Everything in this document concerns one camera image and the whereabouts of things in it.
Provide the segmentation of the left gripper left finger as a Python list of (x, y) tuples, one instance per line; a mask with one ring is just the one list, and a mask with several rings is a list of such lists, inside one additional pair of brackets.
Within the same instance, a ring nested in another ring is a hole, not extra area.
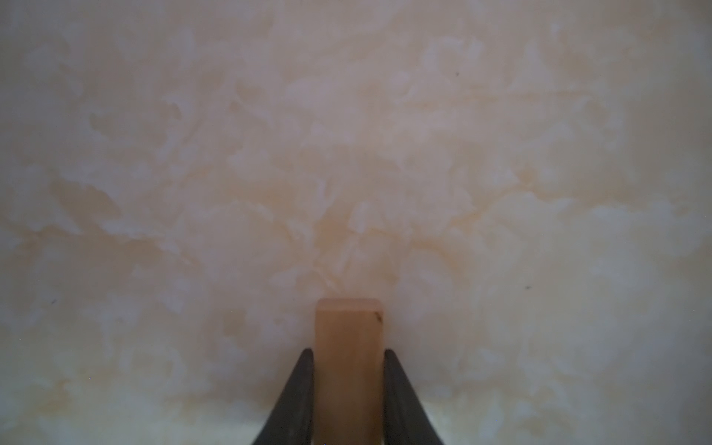
[(300, 354), (274, 409), (253, 445), (311, 445), (313, 443), (314, 356)]

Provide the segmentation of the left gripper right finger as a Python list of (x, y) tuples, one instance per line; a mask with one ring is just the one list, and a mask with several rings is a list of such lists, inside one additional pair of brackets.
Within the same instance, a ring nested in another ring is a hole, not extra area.
[(385, 350), (383, 371), (385, 445), (443, 445), (394, 350)]

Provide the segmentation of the natural wood block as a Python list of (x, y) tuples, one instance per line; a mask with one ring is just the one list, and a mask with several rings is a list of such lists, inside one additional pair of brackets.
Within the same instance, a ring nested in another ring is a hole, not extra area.
[(319, 300), (314, 328), (313, 442), (382, 443), (382, 303), (355, 298)]

